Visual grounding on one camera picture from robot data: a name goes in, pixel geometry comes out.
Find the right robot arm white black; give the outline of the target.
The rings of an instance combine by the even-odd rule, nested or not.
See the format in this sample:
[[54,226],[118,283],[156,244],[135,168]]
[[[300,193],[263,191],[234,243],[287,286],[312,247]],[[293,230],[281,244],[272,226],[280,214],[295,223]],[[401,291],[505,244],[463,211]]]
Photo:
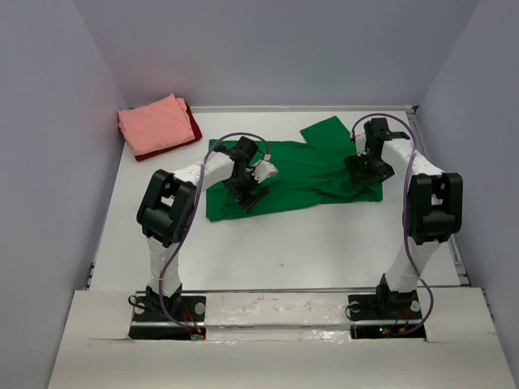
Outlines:
[[433,254],[459,232],[462,224],[461,175],[446,173],[421,154],[410,127],[390,130],[392,118],[388,113],[371,113],[358,119],[363,130],[351,131],[356,153],[344,160],[357,190],[394,175],[404,182],[402,246],[373,294],[349,297],[345,313],[354,322],[426,320],[417,291],[418,286],[427,284],[422,273]]

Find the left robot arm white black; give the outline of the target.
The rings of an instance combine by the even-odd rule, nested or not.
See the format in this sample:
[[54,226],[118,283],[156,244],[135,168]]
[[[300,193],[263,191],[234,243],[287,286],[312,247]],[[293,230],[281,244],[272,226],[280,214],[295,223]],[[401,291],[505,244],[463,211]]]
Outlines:
[[201,161],[172,173],[153,173],[139,205],[136,220],[146,237],[150,278],[146,302],[158,318],[178,321],[182,302],[182,281],[178,272],[179,251],[191,230],[201,195],[216,184],[223,184],[234,202],[248,213],[268,193],[260,184],[278,173],[271,162],[268,142],[250,133],[238,132],[239,140],[227,147],[218,139]]

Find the green t shirt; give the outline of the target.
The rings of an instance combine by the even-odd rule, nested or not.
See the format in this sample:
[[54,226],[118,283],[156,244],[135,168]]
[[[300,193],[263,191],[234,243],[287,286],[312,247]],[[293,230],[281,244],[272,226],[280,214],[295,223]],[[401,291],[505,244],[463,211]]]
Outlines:
[[330,117],[300,131],[303,143],[272,141],[271,161],[275,177],[260,184],[267,196],[243,211],[230,192],[219,183],[206,191],[206,218],[211,222],[295,211],[320,204],[380,202],[383,187],[378,182],[354,187],[344,159],[356,155],[350,132],[336,117]]

